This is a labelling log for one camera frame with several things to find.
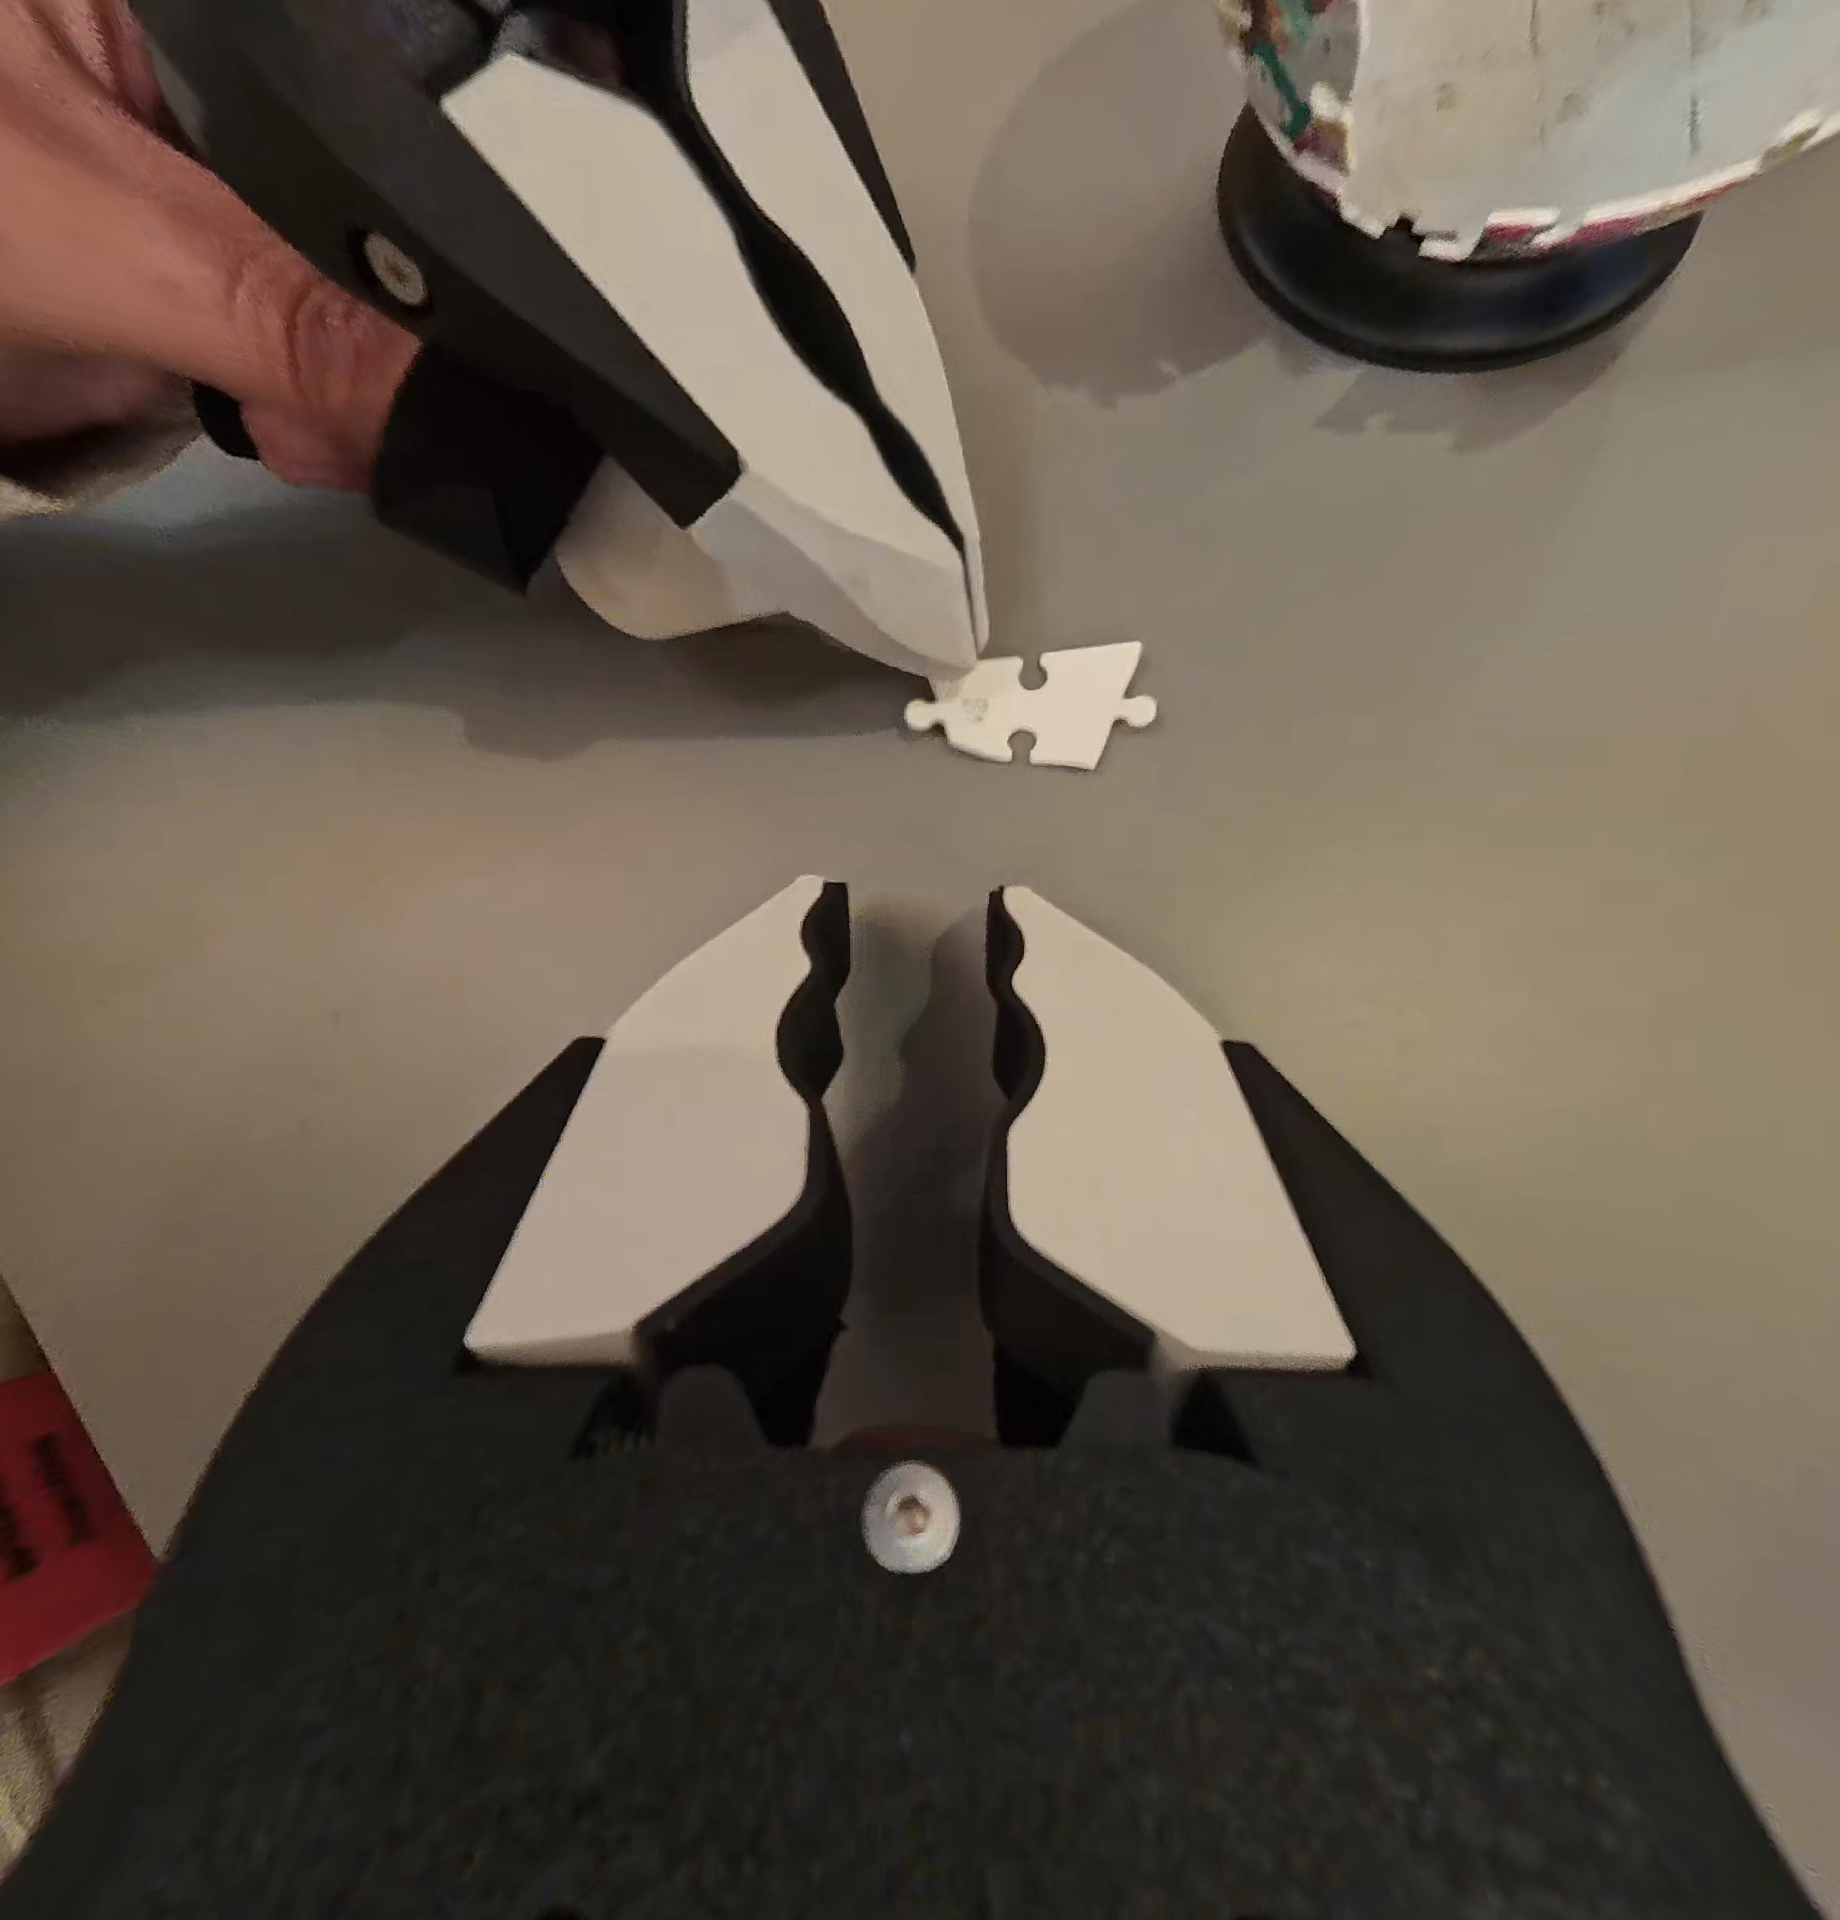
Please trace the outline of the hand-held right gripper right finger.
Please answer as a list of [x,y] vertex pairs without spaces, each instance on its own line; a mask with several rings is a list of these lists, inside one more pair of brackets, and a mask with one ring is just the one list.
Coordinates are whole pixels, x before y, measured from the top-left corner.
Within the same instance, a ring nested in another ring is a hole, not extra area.
[[989,893],[984,958],[999,1445],[1057,1448],[1100,1397],[1173,1438],[1223,1385],[1354,1380],[1356,1337],[1215,1024],[1022,884]]

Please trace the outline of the person's left hand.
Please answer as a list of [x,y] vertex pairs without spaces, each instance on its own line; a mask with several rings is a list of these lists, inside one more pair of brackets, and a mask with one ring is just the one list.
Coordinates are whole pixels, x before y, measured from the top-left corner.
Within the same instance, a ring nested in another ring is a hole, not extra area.
[[366,494],[416,341],[169,134],[124,4],[0,3],[0,476],[208,387],[278,480]]

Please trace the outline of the black ball stand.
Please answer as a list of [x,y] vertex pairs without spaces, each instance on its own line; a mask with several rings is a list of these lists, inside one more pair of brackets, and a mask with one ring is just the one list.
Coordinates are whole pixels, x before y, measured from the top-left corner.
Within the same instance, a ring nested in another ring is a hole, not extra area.
[[1348,223],[1254,109],[1221,156],[1219,219],[1271,316],[1341,358],[1428,375],[1508,371],[1605,337],[1666,287],[1702,229],[1691,213],[1552,253],[1438,260],[1413,228]]

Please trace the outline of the colourful puzzle ball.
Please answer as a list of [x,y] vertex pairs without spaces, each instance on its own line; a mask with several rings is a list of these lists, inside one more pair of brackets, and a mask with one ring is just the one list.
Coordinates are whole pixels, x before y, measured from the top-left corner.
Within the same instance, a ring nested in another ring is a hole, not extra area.
[[1221,3],[1268,146],[1443,262],[1695,216],[1840,135],[1840,3]]

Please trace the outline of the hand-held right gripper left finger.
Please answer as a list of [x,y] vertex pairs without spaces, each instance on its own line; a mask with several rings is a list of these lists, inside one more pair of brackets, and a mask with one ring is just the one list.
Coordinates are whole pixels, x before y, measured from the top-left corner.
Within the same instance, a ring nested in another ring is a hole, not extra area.
[[773,1445],[805,1447],[853,1279],[828,1112],[848,973],[846,885],[798,877],[625,1010],[465,1350],[648,1387],[719,1368]]

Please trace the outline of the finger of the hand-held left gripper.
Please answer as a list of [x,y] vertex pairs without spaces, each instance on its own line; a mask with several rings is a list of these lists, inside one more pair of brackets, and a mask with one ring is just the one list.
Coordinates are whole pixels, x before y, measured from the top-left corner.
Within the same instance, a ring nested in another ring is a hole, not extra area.
[[865,425],[897,494],[944,540],[956,618],[930,658],[989,639],[981,522],[937,331],[885,161],[822,4],[685,4],[680,77],[760,239],[791,246],[789,337]]
[[681,519],[620,452],[557,544],[574,592],[634,636],[787,615],[895,671],[971,671],[953,542],[903,494],[859,413],[771,320],[734,223],[644,108],[520,53],[441,104],[453,126],[734,446]]

